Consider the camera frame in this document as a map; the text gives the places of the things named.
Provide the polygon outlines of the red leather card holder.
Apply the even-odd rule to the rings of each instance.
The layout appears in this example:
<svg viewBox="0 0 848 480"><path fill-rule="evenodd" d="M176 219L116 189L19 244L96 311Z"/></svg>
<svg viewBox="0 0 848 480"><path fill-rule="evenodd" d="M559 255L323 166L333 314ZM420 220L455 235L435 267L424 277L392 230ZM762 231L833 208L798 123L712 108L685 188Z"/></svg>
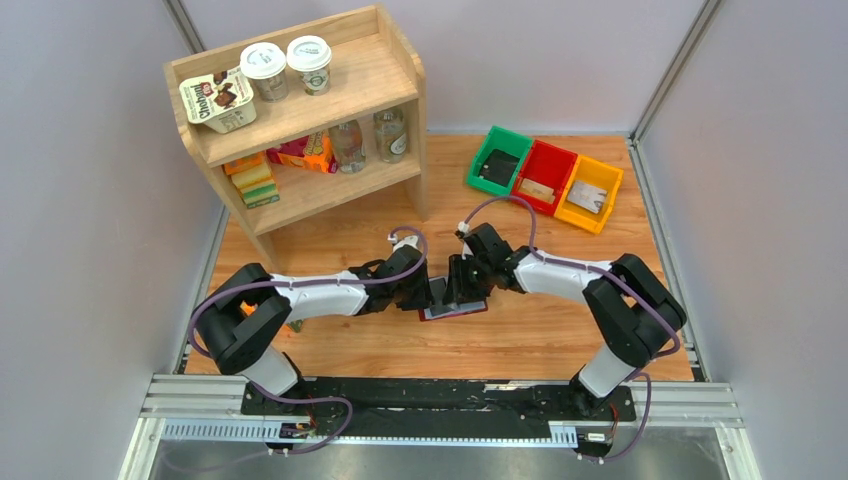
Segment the red leather card holder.
<svg viewBox="0 0 848 480"><path fill-rule="evenodd" d="M447 303L444 300L447 288L446 276L431 277L429 279L429 286L433 296L433 303L429 307L418 311L421 322L470 315L488 310L488 304L485 300L466 303Z"/></svg>

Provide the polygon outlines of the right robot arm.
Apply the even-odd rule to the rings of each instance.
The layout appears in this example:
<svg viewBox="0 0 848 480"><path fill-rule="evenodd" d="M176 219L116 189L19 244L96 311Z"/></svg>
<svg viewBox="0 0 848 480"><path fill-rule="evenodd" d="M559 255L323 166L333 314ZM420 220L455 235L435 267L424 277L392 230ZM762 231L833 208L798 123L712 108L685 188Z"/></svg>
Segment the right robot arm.
<svg viewBox="0 0 848 480"><path fill-rule="evenodd" d="M529 245L512 248L483 223L461 227L463 251L449 259L445 300L476 302L495 288L546 294L589 308L603 344L570 380L573 403L597 407L676 340L687 314L642 259L626 253L611 262L581 262Z"/></svg>

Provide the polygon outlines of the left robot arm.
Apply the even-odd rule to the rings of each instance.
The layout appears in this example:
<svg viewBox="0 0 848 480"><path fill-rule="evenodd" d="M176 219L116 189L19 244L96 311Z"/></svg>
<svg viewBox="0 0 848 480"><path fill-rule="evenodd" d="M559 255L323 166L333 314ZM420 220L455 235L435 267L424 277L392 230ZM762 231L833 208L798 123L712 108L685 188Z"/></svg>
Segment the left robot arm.
<svg viewBox="0 0 848 480"><path fill-rule="evenodd" d="M412 245L333 275L287 277L250 263L195 308L190 339L221 374L241 375L262 393L280 396L300 378L291 360L272 346L284 326L382 312L427 288L426 255Z"/></svg>

